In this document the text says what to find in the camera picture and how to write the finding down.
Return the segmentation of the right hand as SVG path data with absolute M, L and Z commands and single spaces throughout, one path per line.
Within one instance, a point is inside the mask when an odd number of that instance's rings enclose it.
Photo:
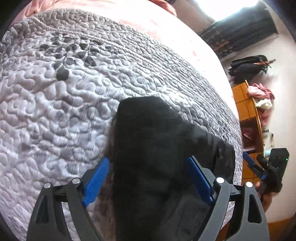
M 273 196 L 271 193 L 266 193 L 264 195 L 261 195 L 258 191 L 259 191 L 259 188 L 260 188 L 260 182 L 256 182 L 255 184 L 255 189 L 257 191 L 257 194 L 259 196 L 259 198 L 261 199 L 261 204 L 262 204 L 262 207 L 263 207 L 263 210 L 264 212 L 266 212 L 271 203 L 272 203 L 272 200 L 273 200 Z

